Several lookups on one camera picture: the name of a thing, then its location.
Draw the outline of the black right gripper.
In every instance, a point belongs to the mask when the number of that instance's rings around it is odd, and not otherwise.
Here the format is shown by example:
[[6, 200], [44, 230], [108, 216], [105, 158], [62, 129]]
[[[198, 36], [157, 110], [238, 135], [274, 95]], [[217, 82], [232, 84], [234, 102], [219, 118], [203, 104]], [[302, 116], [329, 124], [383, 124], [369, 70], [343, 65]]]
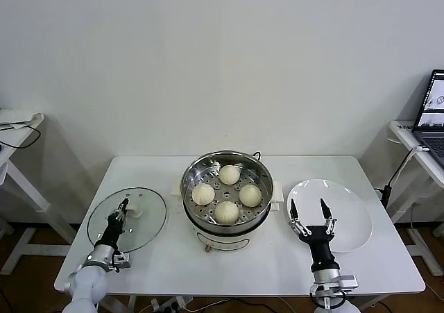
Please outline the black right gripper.
[[299, 235], [299, 239], [309, 246], [312, 258], [311, 271], [339, 269], [335, 257], [330, 250], [330, 242], [334, 239], [337, 219], [332, 216], [330, 207], [320, 198], [321, 210], [325, 225], [305, 226], [298, 216], [296, 204], [291, 199], [290, 222], [292, 230]]

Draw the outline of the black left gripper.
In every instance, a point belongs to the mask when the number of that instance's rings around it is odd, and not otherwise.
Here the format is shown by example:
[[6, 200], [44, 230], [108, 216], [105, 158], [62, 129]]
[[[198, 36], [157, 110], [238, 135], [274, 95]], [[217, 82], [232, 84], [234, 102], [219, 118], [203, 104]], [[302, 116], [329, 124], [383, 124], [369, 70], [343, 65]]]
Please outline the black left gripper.
[[123, 233], [123, 218], [126, 217], [128, 212], [129, 199], [125, 198], [107, 217], [107, 227], [105, 228], [101, 238], [99, 239], [99, 245], [110, 246], [113, 249], [118, 249], [117, 242]]

